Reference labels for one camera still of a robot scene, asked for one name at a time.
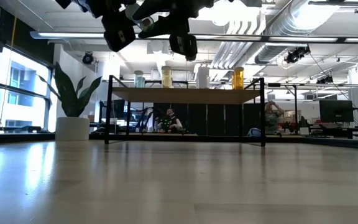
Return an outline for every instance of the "wooden floor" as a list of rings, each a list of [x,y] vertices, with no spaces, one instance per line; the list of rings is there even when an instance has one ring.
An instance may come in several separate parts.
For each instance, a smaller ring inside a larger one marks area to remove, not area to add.
[[[358,224],[358,150],[186,142],[1,145],[0,223]]]

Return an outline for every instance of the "man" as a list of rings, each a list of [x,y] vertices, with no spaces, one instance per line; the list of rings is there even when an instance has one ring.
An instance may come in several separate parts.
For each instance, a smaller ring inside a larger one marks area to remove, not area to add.
[[[167,110],[167,117],[165,117],[163,121],[157,125],[156,129],[160,130],[164,128],[171,130],[171,132],[181,131],[183,129],[180,120],[176,117],[172,108]]]
[[[281,109],[275,102],[269,101],[265,104],[266,134],[275,134],[278,131],[278,117],[283,114],[284,110]]]

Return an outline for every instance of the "computer monitor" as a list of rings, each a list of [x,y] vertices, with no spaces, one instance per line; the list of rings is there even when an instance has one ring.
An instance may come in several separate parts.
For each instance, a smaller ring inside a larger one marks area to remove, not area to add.
[[[114,100],[112,102],[112,106],[114,109],[111,109],[110,111],[111,118],[125,118],[124,115],[125,100]],[[102,109],[102,118],[106,118],[106,107],[103,107]]]
[[[353,122],[353,103],[349,100],[320,100],[321,122]]]

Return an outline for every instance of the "shelf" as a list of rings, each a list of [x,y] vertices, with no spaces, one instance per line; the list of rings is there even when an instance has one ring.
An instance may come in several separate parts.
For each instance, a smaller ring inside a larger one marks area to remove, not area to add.
[[[259,96],[259,90],[210,90],[196,88],[114,87],[112,93],[129,102],[219,105],[240,105]]]

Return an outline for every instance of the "yellow jar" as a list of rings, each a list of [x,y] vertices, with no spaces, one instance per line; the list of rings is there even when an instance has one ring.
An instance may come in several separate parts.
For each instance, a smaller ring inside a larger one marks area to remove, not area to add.
[[[244,68],[237,67],[234,69],[233,78],[231,80],[233,90],[244,89]]]
[[[162,70],[162,88],[172,88],[172,71],[171,67],[163,66]]]

